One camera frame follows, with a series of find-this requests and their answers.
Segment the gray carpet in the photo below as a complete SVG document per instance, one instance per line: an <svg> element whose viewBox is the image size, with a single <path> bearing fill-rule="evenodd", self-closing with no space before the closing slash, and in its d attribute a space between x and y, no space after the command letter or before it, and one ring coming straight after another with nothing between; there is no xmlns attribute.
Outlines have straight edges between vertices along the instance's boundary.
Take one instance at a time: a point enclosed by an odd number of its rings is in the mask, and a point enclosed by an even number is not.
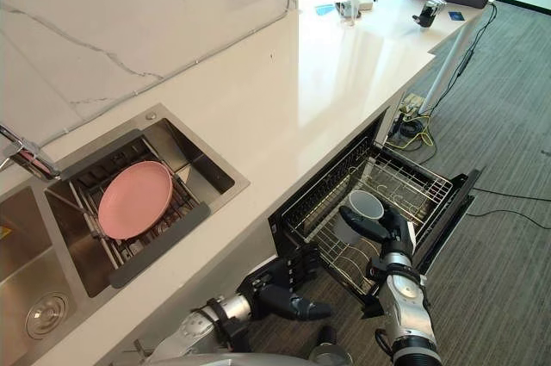
<svg viewBox="0 0 551 366"><path fill-rule="evenodd" d="M410 91L426 93L450 46L436 50L433 68ZM478 187L551 198L551 17L498 3L498 18L431 130L438 152L430 169L452 177L484 168ZM408 156L422 161L431 149ZM508 208L551 226L549 202L473 193L470 213ZM551 231L514 214L465 216L428 276L444 365L551 363ZM382 320L360 320L356 300L326 273L302 293L331 303L335 315L325 322L258 322L254 350L306 357L328 323L356 365L389 364L373 338Z"/></svg>

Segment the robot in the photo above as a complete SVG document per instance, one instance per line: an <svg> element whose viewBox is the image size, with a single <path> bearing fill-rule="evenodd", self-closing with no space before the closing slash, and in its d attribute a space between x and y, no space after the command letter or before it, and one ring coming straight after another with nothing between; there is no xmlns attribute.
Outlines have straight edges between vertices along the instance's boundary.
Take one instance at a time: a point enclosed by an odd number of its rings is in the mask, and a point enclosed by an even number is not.
<svg viewBox="0 0 551 366"><path fill-rule="evenodd" d="M394 366L441 366L425 289L426 277L412 268L416 240L413 225L388 204L379 221L363 218L341 206L339 213L352 229L381 244L379 257L366 267L377 284L364 317L384 315L385 328L375 340ZM294 254L277 257L249 274L229 298L211 299L183 321L178 330L156 348L147 363L167 366L331 366L351 365L346 351L323 333L310 360L252 353L247 339L251 321L275 313L302 321L331 316L331 307L312 302L294 291L315 277L318 250L306 245Z"/></svg>

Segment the pink plate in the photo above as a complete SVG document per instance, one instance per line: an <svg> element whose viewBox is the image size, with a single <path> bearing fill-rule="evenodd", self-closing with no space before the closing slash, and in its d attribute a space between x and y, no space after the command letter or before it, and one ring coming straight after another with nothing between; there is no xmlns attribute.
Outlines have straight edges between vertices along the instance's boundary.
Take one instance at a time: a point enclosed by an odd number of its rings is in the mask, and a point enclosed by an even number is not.
<svg viewBox="0 0 551 366"><path fill-rule="evenodd" d="M108 186L99 220L112 239L129 239L161 218L172 197L172 177L164 165L144 161L126 168Z"/></svg>

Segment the open dishwasher drawer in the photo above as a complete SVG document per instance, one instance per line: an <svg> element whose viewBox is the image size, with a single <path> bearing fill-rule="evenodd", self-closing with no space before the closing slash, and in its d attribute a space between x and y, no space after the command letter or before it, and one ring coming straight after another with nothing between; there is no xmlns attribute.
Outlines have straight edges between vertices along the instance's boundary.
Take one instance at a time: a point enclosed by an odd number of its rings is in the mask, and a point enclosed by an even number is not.
<svg viewBox="0 0 551 366"><path fill-rule="evenodd" d="M363 303L376 293L366 266L380 247L361 238L353 245L333 232L338 207L353 189L370 192L394 205L415 227L413 265L425 273L473 198L468 194L480 174L473 170L446 179L374 139L375 121L269 217L280 255L315 243L324 267Z"/></svg>

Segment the dish rack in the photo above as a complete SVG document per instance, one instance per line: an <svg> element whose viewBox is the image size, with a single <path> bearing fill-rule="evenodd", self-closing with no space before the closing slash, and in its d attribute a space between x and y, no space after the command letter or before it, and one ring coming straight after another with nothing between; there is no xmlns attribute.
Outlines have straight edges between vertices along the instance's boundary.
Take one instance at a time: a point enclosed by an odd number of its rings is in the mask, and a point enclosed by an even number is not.
<svg viewBox="0 0 551 366"><path fill-rule="evenodd" d="M364 238L349 245L333 233L338 207L353 189L395 206L412 221L419 245L450 198L453 184L366 137L282 211L279 221L294 242L316 243L325 267L362 297L373 286L365 276L366 266L380 247Z"/></svg>
<svg viewBox="0 0 551 366"><path fill-rule="evenodd" d="M145 232L130 239L111 239L102 230L98 210L103 194L111 182L127 167L142 161L156 161L165 166L172 176L172 197L164 214ZM84 219L90 235L97 239L115 269L136 256L155 238L182 219L199 200L183 180L163 161L144 136L133 140L120 150L91 166L86 172L69 181L75 203L86 211Z"/></svg>

